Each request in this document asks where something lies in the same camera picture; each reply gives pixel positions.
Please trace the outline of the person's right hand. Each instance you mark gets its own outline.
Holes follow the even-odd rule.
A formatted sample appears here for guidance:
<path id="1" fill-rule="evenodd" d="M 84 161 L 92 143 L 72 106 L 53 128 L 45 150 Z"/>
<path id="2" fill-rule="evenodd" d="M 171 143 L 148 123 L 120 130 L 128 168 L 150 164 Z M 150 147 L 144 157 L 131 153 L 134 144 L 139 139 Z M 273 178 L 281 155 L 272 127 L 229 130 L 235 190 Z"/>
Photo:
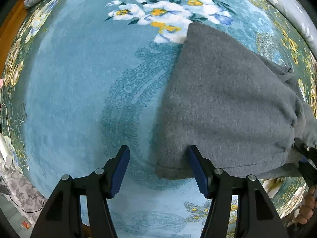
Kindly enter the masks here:
<path id="1" fill-rule="evenodd" d="M 299 214 L 294 219 L 296 224 L 305 225 L 313 216 L 314 210 L 316 209 L 315 195 L 316 186 L 310 187 L 308 193 L 304 195 Z"/>

